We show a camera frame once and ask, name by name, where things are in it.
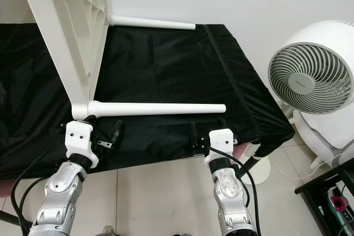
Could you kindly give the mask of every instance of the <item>white wall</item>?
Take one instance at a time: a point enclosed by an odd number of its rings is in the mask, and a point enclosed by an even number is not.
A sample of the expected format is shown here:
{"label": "white wall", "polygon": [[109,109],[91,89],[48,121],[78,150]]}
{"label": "white wall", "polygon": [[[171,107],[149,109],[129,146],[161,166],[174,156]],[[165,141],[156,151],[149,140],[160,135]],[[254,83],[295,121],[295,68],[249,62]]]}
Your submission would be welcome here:
{"label": "white wall", "polygon": [[0,0],[0,23],[35,22],[27,0]]}
{"label": "white wall", "polygon": [[354,0],[111,0],[115,15],[200,24],[224,24],[263,82],[285,39],[327,19],[354,21]]}

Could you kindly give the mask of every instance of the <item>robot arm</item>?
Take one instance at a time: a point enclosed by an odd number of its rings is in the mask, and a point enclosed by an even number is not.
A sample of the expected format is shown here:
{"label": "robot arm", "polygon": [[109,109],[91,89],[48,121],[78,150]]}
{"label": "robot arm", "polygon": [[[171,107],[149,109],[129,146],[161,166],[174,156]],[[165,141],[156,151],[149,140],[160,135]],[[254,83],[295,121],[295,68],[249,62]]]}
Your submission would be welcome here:
{"label": "robot arm", "polygon": [[[112,143],[98,141],[97,144],[111,148],[117,141],[120,130],[120,127],[116,127]],[[48,179],[45,185],[45,199],[29,236],[70,235],[82,183],[89,169],[98,164],[98,157],[92,148],[92,131],[92,125],[83,121],[67,124],[65,145],[66,156],[69,159]],[[201,142],[232,155],[236,141],[233,139],[232,131],[224,128],[210,131],[209,138],[201,139]],[[219,206],[218,219],[222,236],[257,236],[251,216],[243,202],[243,186],[236,177],[230,160],[210,151],[204,162],[210,168],[214,182],[214,197]]]}
{"label": "robot arm", "polygon": [[[228,128],[212,130],[208,138],[198,139],[195,124],[192,123],[193,146],[213,147],[232,156],[233,132]],[[243,201],[244,189],[236,177],[230,159],[210,151],[206,154],[204,163],[209,167],[214,182],[214,198],[218,204],[218,219],[222,236],[257,236],[257,230]]]}
{"label": "robot arm", "polygon": [[[117,140],[121,130],[117,123],[113,139]],[[29,236],[69,236],[75,217],[76,202],[82,191],[82,183],[90,168],[98,164],[92,151],[91,132],[93,126],[83,121],[72,121],[66,125],[65,146],[68,161],[45,184],[45,198],[40,206]],[[95,145],[111,148],[114,143],[98,141]]]}

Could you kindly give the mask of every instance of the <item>red object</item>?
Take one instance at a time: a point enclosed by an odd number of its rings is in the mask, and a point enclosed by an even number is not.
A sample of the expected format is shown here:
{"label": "red object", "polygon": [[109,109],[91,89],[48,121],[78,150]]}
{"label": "red object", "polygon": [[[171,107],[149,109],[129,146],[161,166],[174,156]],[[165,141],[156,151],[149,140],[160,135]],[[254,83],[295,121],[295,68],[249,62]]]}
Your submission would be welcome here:
{"label": "red object", "polygon": [[337,211],[343,211],[347,207],[346,202],[340,196],[332,196],[331,202],[334,206],[334,209]]}
{"label": "red object", "polygon": [[11,188],[15,180],[0,181],[0,197],[8,197],[11,194]]}
{"label": "red object", "polygon": [[248,143],[243,143],[241,145],[233,146],[232,156],[234,156],[236,159],[239,159],[243,154],[244,150],[246,149],[247,145]]}

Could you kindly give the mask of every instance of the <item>fan grille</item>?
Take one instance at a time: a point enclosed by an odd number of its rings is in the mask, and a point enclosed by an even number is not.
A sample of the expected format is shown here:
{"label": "fan grille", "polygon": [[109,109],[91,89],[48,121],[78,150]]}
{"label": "fan grille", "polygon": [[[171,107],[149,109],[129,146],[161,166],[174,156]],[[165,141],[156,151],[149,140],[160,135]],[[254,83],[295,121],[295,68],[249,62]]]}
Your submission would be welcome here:
{"label": "fan grille", "polygon": [[349,26],[353,26],[354,27],[354,23],[353,22],[348,22],[346,20],[333,20],[333,22],[339,22],[339,23],[347,24]]}
{"label": "fan grille", "polygon": [[[293,74],[306,74],[314,87],[303,95],[289,86]],[[286,103],[307,113],[329,113],[340,108],[351,93],[351,78],[344,63],[315,45],[293,45],[281,50],[271,62],[269,78]]]}

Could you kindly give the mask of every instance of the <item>white tube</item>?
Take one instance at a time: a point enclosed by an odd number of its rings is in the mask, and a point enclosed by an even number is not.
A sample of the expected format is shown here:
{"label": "white tube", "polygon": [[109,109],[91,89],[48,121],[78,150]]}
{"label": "white tube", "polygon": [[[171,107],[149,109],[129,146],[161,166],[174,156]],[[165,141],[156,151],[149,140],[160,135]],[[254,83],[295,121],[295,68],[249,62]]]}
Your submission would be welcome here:
{"label": "white tube", "polygon": [[109,21],[110,25],[195,30],[195,24],[193,23],[168,22],[166,20],[140,19],[110,15]]}
{"label": "white tube", "polygon": [[102,116],[151,116],[159,114],[225,113],[224,104],[182,103],[111,103],[90,101],[88,115]]}

